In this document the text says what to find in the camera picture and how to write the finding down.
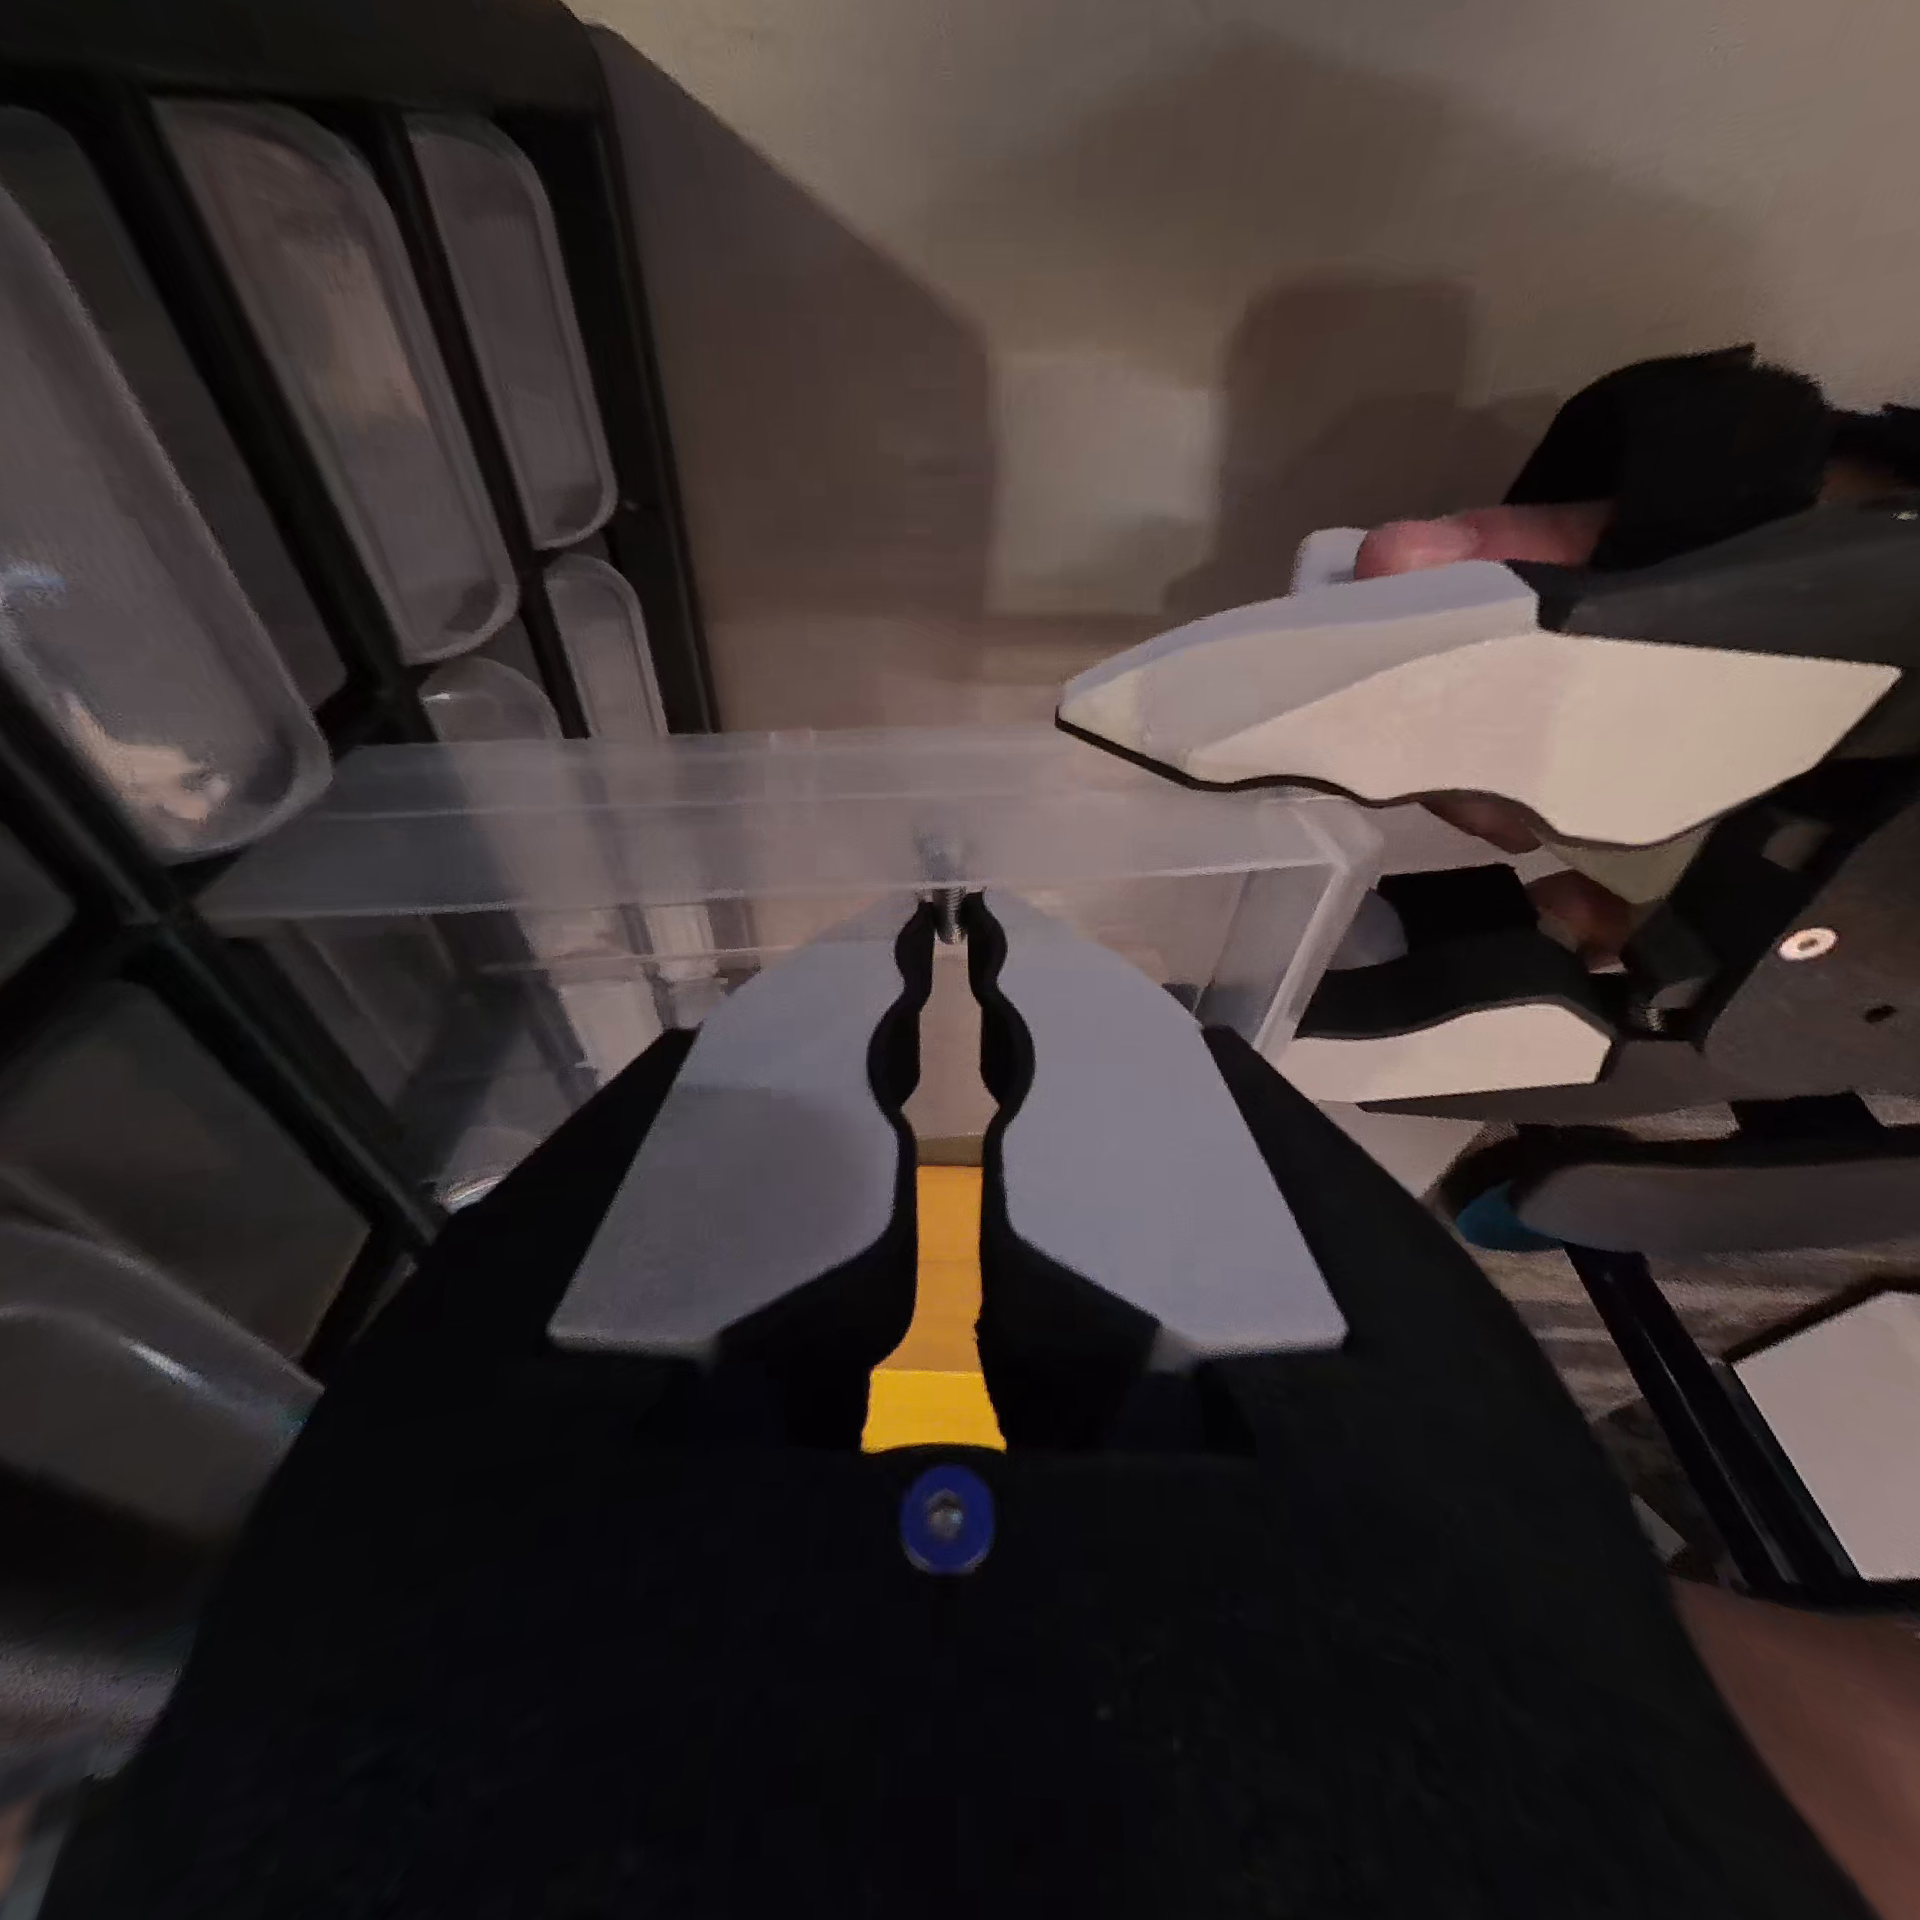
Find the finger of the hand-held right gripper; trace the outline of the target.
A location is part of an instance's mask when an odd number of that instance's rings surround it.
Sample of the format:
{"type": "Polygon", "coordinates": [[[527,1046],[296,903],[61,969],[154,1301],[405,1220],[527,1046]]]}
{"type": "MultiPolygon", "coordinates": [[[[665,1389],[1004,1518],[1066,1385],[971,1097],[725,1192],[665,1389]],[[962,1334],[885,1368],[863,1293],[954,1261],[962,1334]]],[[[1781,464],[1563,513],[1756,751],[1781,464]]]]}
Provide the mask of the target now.
{"type": "Polygon", "coordinates": [[[1282,1044],[1282,1071],[1307,1097],[1367,1107],[1601,1079],[1617,1031],[1561,991],[1455,1006],[1440,989],[1333,976],[1282,1044]]]}
{"type": "Polygon", "coordinates": [[[1650,567],[1456,560],[1295,590],[1071,678],[1058,726],[1175,784],[1496,799],[1559,848],[1688,844],[1835,756],[1906,751],[1906,529],[1757,527],[1650,567]]]}

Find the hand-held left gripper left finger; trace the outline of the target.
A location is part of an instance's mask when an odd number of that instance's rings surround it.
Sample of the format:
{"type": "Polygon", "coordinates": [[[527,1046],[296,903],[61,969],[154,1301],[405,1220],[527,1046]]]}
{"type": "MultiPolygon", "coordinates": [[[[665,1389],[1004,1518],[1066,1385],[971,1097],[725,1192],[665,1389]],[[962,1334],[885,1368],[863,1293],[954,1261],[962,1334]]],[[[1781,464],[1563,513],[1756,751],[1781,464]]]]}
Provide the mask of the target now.
{"type": "Polygon", "coordinates": [[[575,1352],[704,1359],[866,1254],[914,1196],[924,901],[887,896],[703,1021],[548,1320],[575,1352]]]}

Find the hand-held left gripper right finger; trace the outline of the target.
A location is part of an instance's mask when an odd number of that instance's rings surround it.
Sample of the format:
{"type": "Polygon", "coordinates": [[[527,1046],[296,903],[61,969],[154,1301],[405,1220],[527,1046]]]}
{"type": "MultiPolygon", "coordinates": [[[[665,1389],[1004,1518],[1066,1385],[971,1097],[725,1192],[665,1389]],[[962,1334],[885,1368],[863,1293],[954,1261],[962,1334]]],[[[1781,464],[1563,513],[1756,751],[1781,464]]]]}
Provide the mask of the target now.
{"type": "Polygon", "coordinates": [[[1338,1350],[1346,1317],[1201,1021],[1033,903],[980,905],[1033,1054],[999,1152],[1016,1236],[1138,1309],[1152,1368],[1338,1350]]]}

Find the yellow plastic bin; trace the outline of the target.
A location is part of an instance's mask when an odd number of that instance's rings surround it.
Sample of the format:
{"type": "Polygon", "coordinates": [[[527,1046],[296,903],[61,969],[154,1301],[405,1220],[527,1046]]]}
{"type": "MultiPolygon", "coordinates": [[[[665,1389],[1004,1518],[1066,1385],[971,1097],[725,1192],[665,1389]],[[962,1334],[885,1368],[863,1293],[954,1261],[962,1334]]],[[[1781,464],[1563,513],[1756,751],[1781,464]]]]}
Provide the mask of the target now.
{"type": "Polygon", "coordinates": [[[980,1367],[976,1318],[984,1182],[979,1165],[924,1165],[916,1182],[919,1254],[914,1312],[871,1373],[863,1446],[1004,1449],[980,1367]]]}

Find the clear plastic drawer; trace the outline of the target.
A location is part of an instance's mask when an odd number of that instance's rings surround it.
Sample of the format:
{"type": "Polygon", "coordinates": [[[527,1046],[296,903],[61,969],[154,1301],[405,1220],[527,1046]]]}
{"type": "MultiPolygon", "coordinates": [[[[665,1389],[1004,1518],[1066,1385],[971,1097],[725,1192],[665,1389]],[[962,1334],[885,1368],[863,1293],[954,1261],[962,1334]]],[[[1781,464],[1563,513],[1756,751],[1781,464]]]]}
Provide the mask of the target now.
{"type": "Polygon", "coordinates": [[[367,747],[201,896],[229,927],[499,920],[554,979],[645,982],[661,1016],[887,896],[914,838],[1201,1015],[1285,1039],[1380,876],[1349,801],[1168,784],[1048,726],[367,747]]]}

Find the person's right forearm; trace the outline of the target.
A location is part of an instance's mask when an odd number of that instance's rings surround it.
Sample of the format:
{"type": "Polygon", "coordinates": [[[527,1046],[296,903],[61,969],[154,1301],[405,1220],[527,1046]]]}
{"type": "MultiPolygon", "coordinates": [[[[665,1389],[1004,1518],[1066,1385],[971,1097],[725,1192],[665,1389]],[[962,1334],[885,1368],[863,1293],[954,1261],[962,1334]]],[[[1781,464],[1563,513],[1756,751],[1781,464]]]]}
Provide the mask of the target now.
{"type": "Polygon", "coordinates": [[[1917,1916],[1917,1637],[1672,1579],[1715,1687],[1882,1917],[1917,1916]]]}

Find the person's right hand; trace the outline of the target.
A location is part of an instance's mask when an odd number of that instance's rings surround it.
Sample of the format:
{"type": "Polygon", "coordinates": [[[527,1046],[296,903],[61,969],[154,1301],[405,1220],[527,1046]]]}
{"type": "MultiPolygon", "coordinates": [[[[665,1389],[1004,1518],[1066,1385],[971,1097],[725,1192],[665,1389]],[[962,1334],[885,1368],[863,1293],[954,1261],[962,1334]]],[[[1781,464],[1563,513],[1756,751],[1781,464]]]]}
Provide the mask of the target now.
{"type": "MultiPolygon", "coordinates": [[[[1440,518],[1396,518],[1364,535],[1355,581],[1393,577],[1456,561],[1541,561],[1579,567],[1594,555],[1613,516],[1608,501],[1503,504],[1440,518]]],[[[1548,851],[1528,815],[1492,798],[1437,798],[1428,813],[1508,856],[1548,851]]],[[[1556,867],[1525,881],[1541,925],[1572,948],[1588,971],[1621,969],[1621,953],[1640,910],[1584,871],[1556,867]]]]}

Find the white panel black frame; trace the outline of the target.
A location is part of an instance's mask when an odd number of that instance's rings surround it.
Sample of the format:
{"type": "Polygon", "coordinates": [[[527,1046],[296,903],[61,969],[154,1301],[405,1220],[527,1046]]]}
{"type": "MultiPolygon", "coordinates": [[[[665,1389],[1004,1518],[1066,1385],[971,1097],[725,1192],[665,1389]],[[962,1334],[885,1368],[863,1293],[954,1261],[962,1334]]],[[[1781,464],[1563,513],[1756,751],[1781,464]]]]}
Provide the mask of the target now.
{"type": "Polygon", "coordinates": [[[1568,1247],[1733,1587],[1916,1623],[1916,1287],[1699,1349],[1642,1254],[1568,1247]]]}

